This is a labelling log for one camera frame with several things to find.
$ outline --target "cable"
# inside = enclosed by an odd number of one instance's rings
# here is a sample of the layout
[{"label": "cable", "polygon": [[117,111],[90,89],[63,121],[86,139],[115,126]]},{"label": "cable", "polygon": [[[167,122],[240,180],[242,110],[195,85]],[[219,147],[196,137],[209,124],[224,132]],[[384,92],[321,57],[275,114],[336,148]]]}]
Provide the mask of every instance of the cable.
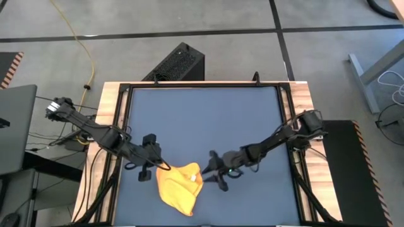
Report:
[{"label": "cable", "polygon": [[64,132],[64,128],[66,127],[66,124],[67,124],[67,122],[65,122],[63,124],[62,131],[61,131],[59,137],[55,141],[50,142],[49,146],[55,146],[57,142],[64,139],[64,138],[62,138],[62,135],[63,135],[63,132]]},{"label": "cable", "polygon": [[29,133],[31,133],[31,134],[36,134],[36,135],[38,135],[38,136],[43,136],[43,137],[57,137],[57,135],[46,136],[46,135],[43,135],[43,134],[39,134],[39,133],[37,133],[37,132],[29,132]]},{"label": "cable", "polygon": [[166,165],[168,166],[168,168],[164,168],[164,167],[162,167],[161,165],[155,163],[154,161],[152,161],[152,160],[150,160],[150,159],[148,159],[148,158],[146,158],[146,157],[144,157],[144,156],[142,156],[142,155],[140,155],[140,154],[138,154],[138,153],[135,153],[131,148],[129,148],[129,151],[130,151],[133,155],[135,155],[135,156],[137,156],[137,157],[140,157],[140,158],[143,158],[144,160],[146,160],[147,162],[149,162],[149,163],[152,164],[153,166],[156,166],[156,167],[159,168],[159,169],[162,169],[162,170],[165,170],[165,171],[170,171],[170,170],[171,170],[171,166],[170,166],[166,161],[164,161],[163,158],[162,158],[160,155],[157,154],[157,152],[154,150],[153,146],[152,146],[151,148],[153,149],[153,151],[154,151],[154,153],[156,154],[156,156],[157,156],[160,160],[162,160],[162,162],[163,162],[164,164],[166,164]]},{"label": "cable", "polygon": [[391,18],[391,19],[396,19],[398,20],[398,17],[395,13],[390,12],[388,10],[383,9],[382,7],[380,7],[374,0],[367,0],[367,3],[369,4],[369,6],[377,13],[379,13],[382,16],[385,16],[387,18]]},{"label": "cable", "polygon": [[94,61],[93,58],[91,57],[90,52],[88,51],[88,49],[86,48],[86,46],[80,42],[77,38],[76,32],[74,32],[73,27],[70,25],[70,22],[68,21],[68,19],[64,16],[64,14],[62,13],[62,11],[59,9],[59,7],[56,5],[56,3],[54,2],[54,0],[50,0],[50,2],[52,3],[52,5],[56,8],[57,12],[61,15],[62,19],[66,22],[66,24],[69,26],[71,33],[73,34],[74,39],[83,47],[83,49],[86,51],[88,58],[90,59],[91,62],[91,76],[90,79],[88,80],[87,84],[84,85],[84,92],[83,95],[81,96],[81,101],[80,101],[80,107],[78,108],[78,111],[81,111],[81,106],[84,102],[87,90],[91,89],[90,85],[94,79],[94,74],[95,74],[95,67],[94,67]]},{"label": "cable", "polygon": [[70,212],[69,207],[67,207],[67,209],[68,209],[68,211],[69,211],[69,215],[70,215],[70,219],[71,219],[71,218],[72,218],[72,216],[71,216],[71,212]]},{"label": "cable", "polygon": [[87,193],[87,203],[86,203],[86,210],[88,210],[88,202],[90,200],[90,191],[91,191],[91,178],[92,178],[92,173],[93,173],[93,166],[95,163],[95,160],[97,159],[98,154],[101,152],[102,148],[100,148],[97,153],[94,156],[93,162],[91,163],[90,167],[90,181],[88,182],[88,193]]},{"label": "cable", "polygon": [[77,218],[78,214],[80,213],[81,208],[83,207],[84,198],[85,198],[85,196],[86,196],[86,188],[87,188],[87,155],[86,155],[85,163],[84,163],[84,173],[85,173],[85,174],[84,174],[84,193],[83,193],[83,198],[82,198],[82,200],[81,200],[80,207],[78,208],[78,211],[77,211],[76,215],[75,215],[74,218],[73,218],[73,222],[76,221],[76,218]]},{"label": "cable", "polygon": [[[302,113],[296,115],[295,117],[291,117],[291,118],[287,119],[284,123],[280,124],[280,125],[272,132],[271,136],[275,135],[275,134],[279,131],[279,129],[281,129],[283,126],[287,125],[288,122],[292,121],[292,124],[293,124],[293,123],[296,121],[296,119],[297,119],[299,116],[301,116],[301,115],[302,115]],[[261,162],[261,159],[262,159],[262,157],[261,157],[261,155],[260,155],[260,156],[258,157],[257,168],[256,168],[256,169],[253,169],[252,166],[249,167],[252,172],[254,172],[254,173],[257,173],[257,172],[258,172],[258,170],[259,170],[259,163]]]},{"label": "cable", "polygon": [[39,138],[39,139],[47,139],[47,140],[51,140],[51,141],[54,141],[54,140],[55,140],[55,139],[51,139],[51,138],[35,136],[35,135],[30,134],[30,133],[28,133],[28,135],[29,135],[29,136],[32,136],[32,137],[35,137],[35,138]]},{"label": "cable", "polygon": [[[396,85],[396,84],[380,82],[380,79],[381,79],[384,75],[386,75],[387,73],[393,73],[394,75],[396,75],[396,76],[398,76],[399,78],[401,78],[401,80],[403,80],[403,84],[400,86],[400,85]],[[398,90],[396,90],[395,92],[393,92],[393,94],[391,95],[391,99],[392,99],[392,101],[393,101],[395,104],[404,107],[404,104],[402,104],[402,103],[398,102],[397,100],[395,100],[395,95],[396,95],[397,93],[398,93],[401,97],[404,97],[404,77],[403,77],[402,75],[400,75],[400,74],[398,74],[398,73],[396,73],[396,72],[394,72],[394,71],[386,71],[386,72],[382,73],[382,75],[380,75],[380,76],[378,77],[377,82],[378,82],[379,84],[382,84],[382,85],[397,87]]]},{"label": "cable", "polygon": [[[41,97],[41,96],[36,96],[36,98],[54,102],[54,100],[53,100],[53,99],[50,99],[50,98],[45,98],[45,97]],[[73,105],[76,106],[76,107],[79,107],[79,108],[88,108],[88,109],[91,109],[91,110],[98,110],[97,108],[94,108],[94,107],[87,107],[87,106],[76,105],[76,104],[73,104]]]},{"label": "cable", "polygon": [[318,151],[318,150],[316,150],[316,149],[314,149],[314,148],[309,148],[310,150],[312,150],[312,151],[314,151],[314,152],[316,152],[317,154],[319,154],[320,156],[322,156],[326,161],[327,161],[327,157],[323,154],[323,153],[321,153],[320,151]]},{"label": "cable", "polygon": [[49,148],[48,146],[46,146],[44,148],[30,148],[30,149],[25,149],[25,151],[37,152],[37,151],[40,151],[40,150],[43,150],[43,149],[48,149],[48,148]]},{"label": "cable", "polygon": [[389,140],[390,142],[392,142],[393,144],[397,144],[397,145],[400,145],[400,146],[404,146],[404,143],[398,143],[398,142],[396,142],[396,141],[390,139],[390,138],[383,132],[381,126],[378,124],[378,123],[381,122],[380,119],[381,119],[381,116],[382,116],[382,114],[384,113],[384,111],[386,111],[386,110],[389,109],[390,107],[394,107],[395,105],[397,105],[397,103],[393,103],[393,104],[391,104],[391,105],[388,105],[386,108],[384,108],[384,109],[380,112],[379,117],[377,118],[376,124],[377,124],[377,128],[380,130],[380,132],[382,133],[382,135],[383,135],[386,139],[388,139],[388,140]]},{"label": "cable", "polygon": [[[50,188],[53,187],[53,186],[56,186],[56,185],[62,183],[64,180],[65,180],[65,179],[62,179],[62,180],[60,180],[60,181],[58,181],[58,182],[56,182],[56,183],[54,183],[54,184],[52,184],[52,185],[50,185],[50,186],[48,186],[48,187],[46,187],[46,188],[44,188],[44,189],[38,191],[38,192],[37,192],[37,195],[38,195],[39,193],[41,193],[41,192],[47,190],[47,189],[50,189]],[[15,210],[15,212],[17,212],[19,209],[21,209],[21,207],[23,207],[23,206],[24,206],[28,201],[30,201],[31,199],[32,199],[32,198],[27,199],[27,200],[26,200],[25,202],[23,202],[20,206],[18,206],[18,208]]]}]

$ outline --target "yellow cloth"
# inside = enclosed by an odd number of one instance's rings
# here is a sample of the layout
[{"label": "yellow cloth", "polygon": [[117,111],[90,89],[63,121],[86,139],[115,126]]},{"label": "yellow cloth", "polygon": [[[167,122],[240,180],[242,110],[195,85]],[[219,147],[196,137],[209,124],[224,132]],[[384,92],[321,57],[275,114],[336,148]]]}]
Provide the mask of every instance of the yellow cloth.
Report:
[{"label": "yellow cloth", "polygon": [[170,171],[157,168],[158,193],[162,200],[186,216],[192,216],[196,197],[203,186],[199,165],[171,166]]}]

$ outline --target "gray desk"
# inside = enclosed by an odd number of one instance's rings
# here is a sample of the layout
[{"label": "gray desk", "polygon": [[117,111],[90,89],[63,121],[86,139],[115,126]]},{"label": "gray desk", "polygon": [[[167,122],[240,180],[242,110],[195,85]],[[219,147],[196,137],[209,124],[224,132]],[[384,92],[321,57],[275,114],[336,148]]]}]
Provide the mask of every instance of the gray desk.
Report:
[{"label": "gray desk", "polygon": [[36,85],[0,90],[0,117],[10,122],[0,129],[0,175],[34,168],[79,182],[81,170],[25,152],[36,93]]},{"label": "gray desk", "polygon": [[[238,150],[267,138],[281,123],[272,87],[135,90],[129,118],[135,144],[154,133],[169,164],[197,162],[201,169],[209,150]],[[258,173],[243,168],[241,178],[226,178],[228,192],[205,183],[192,217],[161,200],[151,170],[149,182],[137,181],[137,169],[122,171],[114,225],[299,224],[285,146],[268,153]]]},{"label": "gray desk", "polygon": [[12,173],[8,175],[8,178],[9,184],[0,212],[0,221],[7,214],[16,212],[17,208],[24,203],[17,211],[20,215],[19,227],[31,226],[33,201],[30,198],[32,198],[33,189],[36,187],[35,170]]}]

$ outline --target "black metal frame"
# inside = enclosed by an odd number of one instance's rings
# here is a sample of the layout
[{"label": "black metal frame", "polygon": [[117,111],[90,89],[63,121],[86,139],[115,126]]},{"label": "black metal frame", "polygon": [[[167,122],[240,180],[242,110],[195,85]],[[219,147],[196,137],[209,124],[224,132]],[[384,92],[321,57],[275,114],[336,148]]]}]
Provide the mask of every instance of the black metal frame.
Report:
[{"label": "black metal frame", "polygon": [[23,170],[35,169],[40,173],[46,173],[63,179],[80,182],[83,171],[62,163],[58,163],[36,154],[25,152],[23,159]]},{"label": "black metal frame", "polygon": [[[131,107],[131,100],[133,97],[133,91],[136,88],[246,88],[246,87],[251,87],[251,88],[261,88],[261,87],[275,87],[276,88],[276,93],[278,97],[278,102],[279,102],[279,109],[281,112],[282,120],[285,122],[287,120],[286,112],[285,112],[285,106],[283,104],[283,95],[282,95],[282,90],[285,91],[286,93],[286,98],[288,101],[288,106],[289,106],[289,111],[291,117],[295,116],[295,111],[294,111],[294,104],[292,100],[292,94],[290,90],[290,85],[288,82],[279,82],[279,83],[265,83],[265,82],[260,82],[259,80],[259,75],[256,76],[254,75],[254,80],[256,81],[255,83],[139,83],[139,84],[121,84],[119,87],[119,94],[117,98],[117,105],[116,105],[116,111],[114,115],[114,125],[117,125],[118,118],[119,118],[119,113],[120,109],[122,107],[122,98],[123,98],[123,93],[127,91],[128,95],[126,98],[126,108],[124,112],[124,120],[122,123],[122,127],[126,127],[128,124],[128,116],[130,113],[130,107]],[[295,165],[295,159],[293,155],[293,151],[291,147],[287,144],[287,150],[288,150],[288,158],[289,158],[289,163],[290,163],[290,174],[292,175],[292,165]],[[300,162],[300,167],[302,169],[302,176],[303,179],[305,180],[306,184],[310,187],[310,180],[307,172],[307,165],[304,157],[300,154],[299,157],[302,161]],[[111,155],[107,155],[107,161],[104,166],[104,172],[103,172],[103,177],[102,177],[102,186],[105,185],[107,181],[107,176],[108,173],[110,172],[110,161],[111,161]],[[121,165],[121,159],[118,159],[116,161],[116,165]],[[304,222],[305,220],[305,212],[304,208],[302,205],[302,197],[300,194],[300,189],[299,189],[299,184],[295,180],[295,178],[292,176],[292,180],[294,183],[294,192],[295,192],[295,200],[297,204],[297,211],[299,215],[300,222]],[[107,223],[113,224],[112,223],[112,217],[114,213],[114,205],[116,201],[116,195],[117,195],[117,182],[112,186],[112,192],[110,195],[110,201],[109,201],[109,210],[107,213]],[[310,213],[312,216],[312,219],[314,221],[317,221],[317,214],[312,206],[310,204]],[[97,210],[96,216],[95,216],[95,222],[100,222],[100,216],[101,216],[101,207]]]}]

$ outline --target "table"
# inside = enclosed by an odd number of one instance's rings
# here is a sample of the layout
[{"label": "table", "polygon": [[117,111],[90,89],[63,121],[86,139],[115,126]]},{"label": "table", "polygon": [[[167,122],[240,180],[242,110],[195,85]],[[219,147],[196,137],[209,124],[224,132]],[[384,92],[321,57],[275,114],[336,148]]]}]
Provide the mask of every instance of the table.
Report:
[{"label": "table", "polygon": [[9,183],[3,208],[0,211],[0,221],[6,215],[17,212],[20,215],[18,227],[35,226],[35,223],[32,223],[36,218],[33,190],[37,189],[38,173],[31,169],[12,173],[6,177],[9,179]]},{"label": "table", "polygon": [[[119,93],[119,87],[121,83],[131,83],[131,84],[152,84],[153,82],[107,82],[104,84],[104,88],[101,94],[100,104],[98,106],[97,118],[96,122],[98,124],[112,124],[114,119],[114,114],[116,111],[117,98]],[[188,83],[187,81],[164,81],[161,83]],[[255,83],[254,81],[200,81],[198,83]],[[313,104],[310,96],[309,86],[307,82],[290,82],[290,89],[292,93],[292,99],[294,101],[295,112],[297,114],[303,112],[304,110],[313,109]],[[119,110],[118,116],[118,125],[122,125],[123,122],[123,114],[126,106],[126,93],[123,94],[123,101],[121,105],[121,109]],[[287,100],[284,99],[285,112],[287,117],[290,116],[290,112],[288,109]],[[323,154],[324,148],[322,142],[313,142],[312,146],[314,149],[319,150]],[[88,150],[88,158],[86,164],[90,166],[94,160],[95,154],[99,150],[99,147],[96,143],[91,144]],[[93,171],[92,171],[92,181],[87,182],[91,184],[91,191],[89,196],[89,203],[91,204],[94,198],[96,197],[98,186],[100,185],[100,181],[102,178],[102,173],[105,166],[106,161],[106,152],[102,151],[94,162]],[[338,206],[338,201],[336,198],[333,181],[331,179],[330,169],[328,168],[328,164],[321,157],[313,154],[306,154],[306,163],[307,163],[307,171],[309,174],[309,178],[311,181],[312,191],[322,203],[322,205],[329,211],[329,213],[334,216],[336,219],[342,219],[340,214],[340,209]],[[90,170],[87,168],[86,173],[87,180],[90,178]],[[81,202],[84,198],[83,207],[86,207],[87,193],[85,192],[85,178],[81,178],[80,188],[78,191],[78,196],[76,200],[76,206],[74,208],[73,217],[78,213],[78,218],[82,217],[85,212],[85,209],[81,209],[79,211]],[[304,206],[304,213],[307,220],[312,220],[309,210],[309,203],[307,201],[307,197],[305,197],[303,191],[302,201]],[[102,213],[101,213],[101,221],[107,220],[107,208],[109,206],[109,198],[110,192],[106,195],[104,203],[102,205]]]},{"label": "table", "polygon": [[[404,2],[401,0],[390,0],[393,5],[397,17],[404,23]],[[359,64],[355,54],[349,54],[348,58],[351,62],[352,71],[359,90],[364,94],[367,104],[372,114],[380,112],[376,98],[370,87],[370,83],[377,79],[383,72],[394,66],[404,57],[404,40],[400,41],[389,52],[387,52],[380,60],[378,60],[367,71],[364,71]]]}]

